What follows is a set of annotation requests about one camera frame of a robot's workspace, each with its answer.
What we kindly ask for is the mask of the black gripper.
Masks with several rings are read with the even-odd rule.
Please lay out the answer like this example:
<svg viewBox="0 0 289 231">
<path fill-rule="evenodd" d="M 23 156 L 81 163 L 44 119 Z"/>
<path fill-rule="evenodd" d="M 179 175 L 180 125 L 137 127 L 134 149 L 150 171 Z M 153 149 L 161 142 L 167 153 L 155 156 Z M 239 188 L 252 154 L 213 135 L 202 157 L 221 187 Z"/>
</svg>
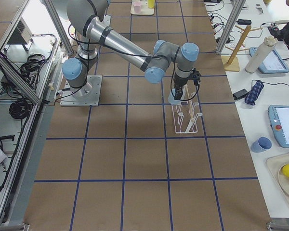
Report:
<svg viewBox="0 0 289 231">
<path fill-rule="evenodd" d="M 183 86 L 187 84 L 189 80 L 192 80 L 196 89 L 199 89 L 201 74 L 195 68 L 190 71 L 183 71 L 176 68 L 174 74 L 174 88 L 172 89 L 173 97 L 176 100 L 181 101 L 183 96 Z"/>
</svg>

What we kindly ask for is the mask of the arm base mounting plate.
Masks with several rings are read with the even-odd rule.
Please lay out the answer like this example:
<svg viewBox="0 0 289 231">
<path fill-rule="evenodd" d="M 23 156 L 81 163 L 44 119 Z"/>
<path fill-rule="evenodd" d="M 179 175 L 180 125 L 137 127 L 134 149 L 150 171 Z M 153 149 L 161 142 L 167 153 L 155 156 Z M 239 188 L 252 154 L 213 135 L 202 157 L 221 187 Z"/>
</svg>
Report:
<svg viewBox="0 0 289 231">
<path fill-rule="evenodd" d="M 66 81 L 65 87 L 69 90 L 64 91 L 60 101 L 61 106 L 98 106 L 102 76 L 87 76 L 87 83 L 78 91 L 70 88 Z"/>
</svg>

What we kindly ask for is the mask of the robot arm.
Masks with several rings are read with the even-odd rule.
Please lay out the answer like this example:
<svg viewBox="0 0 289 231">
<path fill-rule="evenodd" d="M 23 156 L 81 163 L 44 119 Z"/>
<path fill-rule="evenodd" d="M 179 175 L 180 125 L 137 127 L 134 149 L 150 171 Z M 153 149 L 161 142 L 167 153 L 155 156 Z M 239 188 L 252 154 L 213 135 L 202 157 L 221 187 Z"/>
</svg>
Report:
<svg viewBox="0 0 289 231">
<path fill-rule="evenodd" d="M 85 39 L 90 39 L 91 45 L 100 45 L 116 52 L 142 70 L 150 83 L 160 83 L 170 64 L 173 64 L 171 104 L 183 100 L 184 87 L 189 80 L 199 90 L 200 73 L 194 68 L 199 53 L 196 44 L 179 46 L 158 40 L 150 54 L 102 22 L 109 4 L 108 0 L 70 0 L 66 13 L 71 25 Z"/>
</svg>

